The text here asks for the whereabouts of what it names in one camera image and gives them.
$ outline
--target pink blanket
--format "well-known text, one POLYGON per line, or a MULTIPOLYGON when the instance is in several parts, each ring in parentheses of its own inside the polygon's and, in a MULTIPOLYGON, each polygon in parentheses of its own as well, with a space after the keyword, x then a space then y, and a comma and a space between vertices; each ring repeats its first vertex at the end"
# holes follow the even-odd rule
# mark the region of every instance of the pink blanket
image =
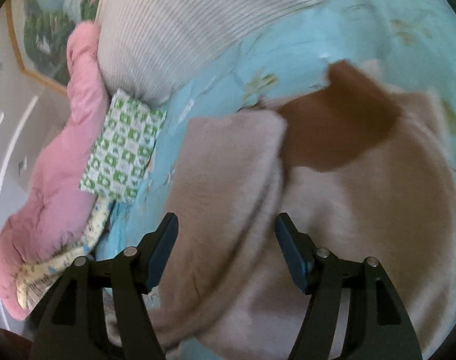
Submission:
POLYGON ((108 97, 98 62, 99 28, 80 24, 67 45, 71 117, 61 134, 44 149, 32 176, 26 204, 10 216, 0 234, 0 297, 18 320, 28 315, 18 304, 15 278, 21 265, 45 261, 67 243, 78 240, 95 195, 78 183, 102 132, 108 97))

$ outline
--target fabric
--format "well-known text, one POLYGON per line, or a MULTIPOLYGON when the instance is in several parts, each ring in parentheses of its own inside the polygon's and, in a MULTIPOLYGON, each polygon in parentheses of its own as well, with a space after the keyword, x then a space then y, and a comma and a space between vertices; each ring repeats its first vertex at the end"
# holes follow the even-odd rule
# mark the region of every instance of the fabric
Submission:
POLYGON ((80 181, 80 189, 127 202, 136 198, 166 112, 118 91, 80 181))
POLYGON ((159 285, 161 308, 150 311, 161 343, 178 344, 207 327, 248 280, 279 206, 284 132, 269 111, 188 125, 166 204, 179 235, 159 285))
POLYGON ((81 238, 66 245, 53 258, 25 264, 16 278, 16 296, 23 309, 32 311, 49 288, 79 256, 87 256, 95 247, 105 229, 113 201, 97 198, 81 238))
POLYGON ((95 201, 95 196, 80 191, 78 184, 108 109, 97 63, 98 37, 98 26, 93 23, 80 24, 70 36, 71 116, 38 157, 26 204, 8 218, 0 233, 0 297, 18 320, 29 313, 16 296, 20 267, 46 261, 79 240, 95 201))
MULTIPOLYGON (((259 150, 273 140, 255 119, 268 111, 190 122, 166 205, 179 216, 180 233, 160 282, 161 308, 150 311, 164 347, 196 335, 225 360, 288 357, 309 298, 290 283, 274 237, 273 218, 283 211, 340 258, 380 259, 426 358, 449 333, 456 313, 456 188, 438 133, 439 100, 389 94, 346 63, 331 67, 329 78, 325 90, 278 109, 288 126, 281 153, 293 141, 316 148, 298 153, 283 192, 275 187, 275 155, 267 162, 259 150), (290 133, 300 114, 315 127, 290 133), (243 118, 245 124, 236 123, 243 118), (313 136, 331 131, 339 141, 351 130, 338 146, 318 146, 313 136), (359 141, 369 144, 356 147, 359 141), (356 153, 346 156, 342 149, 351 145, 356 153), (254 164, 268 186, 253 188, 245 179, 254 164), (245 216, 252 207, 260 209, 245 216)), ((278 130, 274 121, 265 124, 278 130)), ((341 347, 333 351, 339 355, 341 347)))
MULTIPOLYGON (((377 59, 384 82, 442 99, 456 169, 456 15, 445 0, 326 0, 252 31, 174 93, 137 198, 115 203, 97 259, 137 245, 158 227, 176 174, 188 122, 226 116, 259 101, 285 99, 326 85, 328 63, 377 59)), ((196 340, 181 358, 217 359, 196 340)))
POLYGON ((323 1, 100 0, 103 77, 112 93, 160 104, 252 30, 323 1))

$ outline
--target light blue bedsheet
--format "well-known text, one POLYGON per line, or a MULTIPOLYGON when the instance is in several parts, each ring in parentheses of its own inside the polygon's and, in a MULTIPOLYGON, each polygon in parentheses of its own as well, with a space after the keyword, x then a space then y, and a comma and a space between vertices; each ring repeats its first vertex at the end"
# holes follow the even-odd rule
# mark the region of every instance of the light blue bedsheet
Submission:
MULTIPOLYGON (((116 204, 97 259, 114 257, 156 230, 186 125, 195 116, 222 116, 260 96, 286 97, 324 84, 327 64, 379 59, 384 80, 407 91, 434 88, 443 99, 456 168, 456 16, 445 0, 328 0, 250 34, 164 104, 167 120, 154 167, 132 205, 116 204)), ((196 341, 182 359, 213 358, 196 341)))

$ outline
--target pillow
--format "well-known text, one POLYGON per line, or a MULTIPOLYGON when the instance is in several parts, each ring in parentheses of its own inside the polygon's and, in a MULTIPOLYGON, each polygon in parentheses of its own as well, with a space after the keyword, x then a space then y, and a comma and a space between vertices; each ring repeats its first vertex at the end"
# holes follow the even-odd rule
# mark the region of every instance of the pillow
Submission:
POLYGON ((160 104, 251 31, 322 1, 100 0, 100 68, 111 93, 160 104))
POLYGON ((93 146, 80 189, 120 202, 133 200, 165 118, 166 112, 150 110, 118 91, 106 115, 103 133, 93 146))

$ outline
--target framed painting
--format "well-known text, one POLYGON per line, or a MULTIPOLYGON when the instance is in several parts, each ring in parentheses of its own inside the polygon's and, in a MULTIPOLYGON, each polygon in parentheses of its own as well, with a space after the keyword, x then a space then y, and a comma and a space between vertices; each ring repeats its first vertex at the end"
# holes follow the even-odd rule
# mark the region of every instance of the framed painting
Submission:
POLYGON ((66 94, 66 43, 77 23, 94 20, 99 0, 8 0, 13 51, 21 71, 66 94))

